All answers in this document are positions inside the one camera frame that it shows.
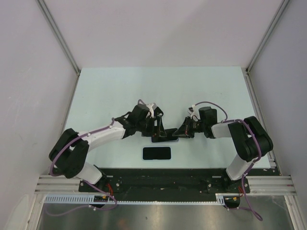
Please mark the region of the purple phone case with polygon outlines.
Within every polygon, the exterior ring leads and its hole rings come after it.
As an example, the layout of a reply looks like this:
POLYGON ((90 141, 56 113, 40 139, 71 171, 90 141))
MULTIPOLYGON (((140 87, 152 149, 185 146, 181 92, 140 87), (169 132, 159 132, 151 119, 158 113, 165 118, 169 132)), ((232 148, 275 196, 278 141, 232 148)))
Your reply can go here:
POLYGON ((158 145, 158 144, 171 144, 171 143, 178 143, 179 139, 177 140, 170 140, 170 141, 158 141, 158 142, 153 142, 151 141, 152 144, 158 145))

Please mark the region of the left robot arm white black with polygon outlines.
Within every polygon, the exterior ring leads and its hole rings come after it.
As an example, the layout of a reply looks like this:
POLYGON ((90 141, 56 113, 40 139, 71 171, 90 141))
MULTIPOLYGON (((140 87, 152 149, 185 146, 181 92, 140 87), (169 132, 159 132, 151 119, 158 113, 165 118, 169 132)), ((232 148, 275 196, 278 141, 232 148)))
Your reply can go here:
POLYGON ((113 118, 105 127, 77 132, 66 129, 49 154, 51 176, 77 177, 89 183, 95 191, 106 186, 103 172, 86 162, 87 154, 111 141, 121 140, 140 132, 143 137, 166 137, 163 127, 163 111, 155 104, 138 103, 131 112, 113 118))

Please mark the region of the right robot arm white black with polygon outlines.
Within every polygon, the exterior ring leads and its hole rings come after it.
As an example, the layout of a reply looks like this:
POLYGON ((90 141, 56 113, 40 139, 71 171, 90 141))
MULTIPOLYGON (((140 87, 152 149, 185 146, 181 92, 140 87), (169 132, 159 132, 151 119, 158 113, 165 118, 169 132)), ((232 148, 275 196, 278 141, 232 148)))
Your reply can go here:
POLYGON ((231 138, 236 156, 225 170, 221 186, 226 192, 238 188, 238 180, 245 177, 253 165, 273 149, 272 139, 254 116, 243 120, 217 121, 217 110, 209 106, 199 109, 199 117, 194 109, 172 136, 193 138, 195 133, 203 133, 206 138, 231 138))

